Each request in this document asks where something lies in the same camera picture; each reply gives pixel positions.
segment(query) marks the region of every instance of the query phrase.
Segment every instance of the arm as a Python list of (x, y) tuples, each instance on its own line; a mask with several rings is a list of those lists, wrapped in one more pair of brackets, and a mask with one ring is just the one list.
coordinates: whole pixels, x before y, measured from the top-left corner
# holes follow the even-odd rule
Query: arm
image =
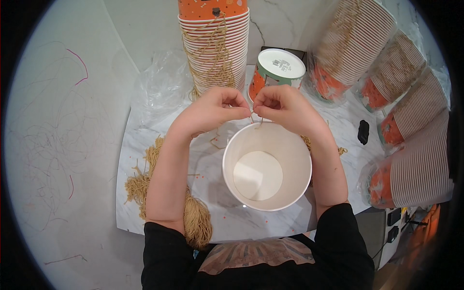
[(263, 88), (256, 96), (253, 111), (311, 140), (317, 219), (330, 207), (348, 203), (348, 185), (335, 139), (326, 122), (296, 88)]
[(251, 115), (242, 94), (232, 88), (212, 88), (186, 108), (166, 134), (147, 191), (147, 221), (184, 234), (184, 204), (190, 142), (226, 121)]

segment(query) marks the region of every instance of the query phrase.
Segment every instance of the hand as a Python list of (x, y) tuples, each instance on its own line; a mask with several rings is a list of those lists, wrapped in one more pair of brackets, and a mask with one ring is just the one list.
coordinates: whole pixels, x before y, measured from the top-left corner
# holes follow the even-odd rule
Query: hand
[(239, 90), (214, 87), (188, 106), (171, 127), (195, 138), (227, 121), (250, 116), (250, 107)]
[(290, 132), (309, 138), (316, 134), (317, 128), (327, 126), (300, 91), (286, 84), (261, 89), (254, 100), (253, 111)]

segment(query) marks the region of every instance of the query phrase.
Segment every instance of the floor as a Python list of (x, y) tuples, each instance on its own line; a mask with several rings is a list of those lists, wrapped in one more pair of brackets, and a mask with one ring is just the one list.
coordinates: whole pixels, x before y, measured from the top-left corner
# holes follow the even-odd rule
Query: floor
[(368, 208), (355, 215), (359, 232), (366, 243), (367, 252), (373, 257), (375, 270), (378, 269), (385, 235), (385, 210)]

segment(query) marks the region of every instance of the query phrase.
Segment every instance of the plastic bag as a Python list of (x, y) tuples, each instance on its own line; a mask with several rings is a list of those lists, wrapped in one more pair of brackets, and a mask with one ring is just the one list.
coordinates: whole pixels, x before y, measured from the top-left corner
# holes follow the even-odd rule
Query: plastic bag
[(345, 91), (366, 73), (396, 30), (394, 17), (376, 1), (341, 0), (320, 45), (308, 48), (309, 94), (327, 106), (345, 102)]
[(135, 81), (131, 110), (136, 111), (137, 125), (151, 127), (175, 112), (192, 86), (184, 51), (156, 52), (151, 66)]
[(446, 74), (427, 67), (416, 84), (377, 125), (383, 148), (391, 150), (399, 146), (449, 109), (450, 87)]
[(407, 33), (398, 30), (369, 71), (351, 91), (371, 113), (402, 96), (418, 80), (427, 65), (417, 23)]
[(446, 155), (448, 111), (408, 140), (399, 151), (361, 173), (358, 189), (376, 208), (419, 206), (451, 199)]

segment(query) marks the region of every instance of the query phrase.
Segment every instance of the table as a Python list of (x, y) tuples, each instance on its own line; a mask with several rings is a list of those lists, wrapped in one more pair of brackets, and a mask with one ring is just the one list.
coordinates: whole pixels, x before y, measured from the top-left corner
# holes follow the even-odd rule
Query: table
[[(253, 70), (253, 65), (247, 66), (243, 92), (245, 96)], [(341, 156), (348, 181), (348, 200), (355, 214), (365, 210), (370, 206), (362, 201), (361, 195), (358, 193), (357, 183), (360, 172), (369, 162), (384, 156), (377, 134), (376, 116), (367, 112), (351, 93), (348, 93), (348, 101), (342, 106), (326, 108), (315, 102), (308, 95), (304, 86), (302, 86), (301, 92), (322, 117), (328, 120), (337, 145), (348, 150)], [(166, 134), (172, 121), (188, 104), (189, 101), (185, 101), (177, 112), (149, 129), (138, 125), (137, 112), (130, 113), (122, 141), (116, 182), (116, 225), (118, 228), (143, 234), (144, 220), (139, 217), (139, 206), (134, 201), (124, 204), (127, 200), (124, 183), (128, 176), (134, 174), (132, 167), (136, 165), (136, 159), (139, 160), (139, 166), (143, 167), (142, 158), (145, 149), (154, 144), (158, 135), (164, 136)], [(259, 120), (256, 114), (253, 114), (253, 120)], [(366, 145), (362, 145), (357, 139), (360, 120), (366, 120), (370, 126), (369, 141)], [(295, 204), (277, 212), (260, 212), (244, 207), (227, 189), (221, 169), (224, 149), (217, 149), (210, 143), (210, 140), (216, 137), (213, 142), (219, 148), (225, 147), (228, 139), (251, 122), (250, 118), (228, 122), (218, 130), (204, 133), (195, 138), (190, 145), (188, 172), (189, 174), (200, 174), (200, 176), (189, 176), (187, 183), (192, 189), (192, 195), (208, 205), (213, 224), (213, 238), (211, 240), (213, 243), (289, 236), (316, 228), (317, 220), (312, 188), (308, 188), (305, 195)]]

